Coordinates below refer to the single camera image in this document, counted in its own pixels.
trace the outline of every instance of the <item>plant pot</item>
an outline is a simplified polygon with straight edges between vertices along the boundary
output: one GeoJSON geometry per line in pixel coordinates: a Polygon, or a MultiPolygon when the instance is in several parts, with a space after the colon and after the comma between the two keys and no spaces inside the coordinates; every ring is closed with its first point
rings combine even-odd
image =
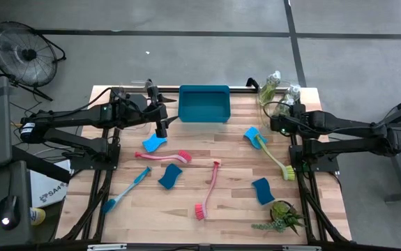
{"type": "MultiPolygon", "coordinates": [[[[288,201],[275,201],[275,202],[284,202],[284,203],[286,203],[290,208],[293,207],[293,205],[291,205],[288,201]]],[[[272,209],[272,208],[270,208],[270,218],[271,218],[271,221],[272,221],[272,222],[275,221],[275,219],[273,218],[273,209],[272,209]]]]}

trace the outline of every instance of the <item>sponge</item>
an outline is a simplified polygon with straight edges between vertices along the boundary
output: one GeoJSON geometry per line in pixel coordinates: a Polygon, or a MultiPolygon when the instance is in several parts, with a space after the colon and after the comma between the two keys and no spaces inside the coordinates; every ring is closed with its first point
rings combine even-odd
{"type": "Polygon", "coordinates": [[[267,143],[267,139],[262,137],[262,135],[260,134],[259,130],[254,128],[254,127],[250,127],[250,129],[247,130],[247,132],[243,135],[245,137],[247,137],[251,144],[256,148],[256,149],[260,149],[261,148],[261,144],[259,144],[259,142],[256,140],[256,135],[259,135],[262,139],[262,141],[265,143],[267,143]]]}
{"type": "Polygon", "coordinates": [[[170,164],[166,167],[165,175],[161,179],[158,180],[158,182],[164,186],[166,189],[171,189],[175,181],[177,180],[177,177],[181,174],[181,169],[177,167],[174,164],[170,164]]]}
{"type": "Polygon", "coordinates": [[[143,146],[146,149],[148,153],[152,153],[155,150],[158,149],[158,147],[167,142],[166,138],[159,138],[157,135],[154,133],[152,134],[151,138],[148,140],[143,141],[143,146]]]}
{"type": "Polygon", "coordinates": [[[270,185],[266,178],[258,179],[257,181],[253,181],[252,183],[256,189],[257,200],[261,205],[265,205],[270,201],[273,201],[275,197],[271,195],[270,185]]]}

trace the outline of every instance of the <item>green bristles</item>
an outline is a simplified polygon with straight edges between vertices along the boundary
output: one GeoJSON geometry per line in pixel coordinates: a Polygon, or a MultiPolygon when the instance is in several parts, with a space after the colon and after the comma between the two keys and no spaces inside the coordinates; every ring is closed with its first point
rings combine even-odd
{"type": "Polygon", "coordinates": [[[291,165],[288,165],[285,167],[285,169],[287,172],[287,180],[294,181],[295,180],[295,171],[293,170],[293,167],[291,165]]]}

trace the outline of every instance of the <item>computer mouse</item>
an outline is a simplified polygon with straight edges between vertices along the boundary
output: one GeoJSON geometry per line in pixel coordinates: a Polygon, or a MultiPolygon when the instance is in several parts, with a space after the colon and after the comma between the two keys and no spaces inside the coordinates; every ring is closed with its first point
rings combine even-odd
{"type": "Polygon", "coordinates": [[[20,222],[19,198],[8,195],[0,201],[0,225],[5,230],[11,230],[20,222]]]}

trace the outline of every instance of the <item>clear plastic bottle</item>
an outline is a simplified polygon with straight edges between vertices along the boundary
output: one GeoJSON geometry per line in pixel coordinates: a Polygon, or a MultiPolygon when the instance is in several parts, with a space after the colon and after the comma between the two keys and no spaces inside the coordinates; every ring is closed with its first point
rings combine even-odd
{"type": "Polygon", "coordinates": [[[301,97],[301,86],[299,84],[290,84],[290,87],[287,89],[287,91],[284,94],[284,97],[279,101],[283,104],[278,104],[276,105],[273,115],[290,115],[289,111],[289,106],[288,105],[293,105],[299,98],[301,97]]]}
{"type": "Polygon", "coordinates": [[[281,83],[281,72],[279,70],[267,77],[265,85],[259,90],[259,103],[264,105],[275,97],[276,88],[281,83]]]}

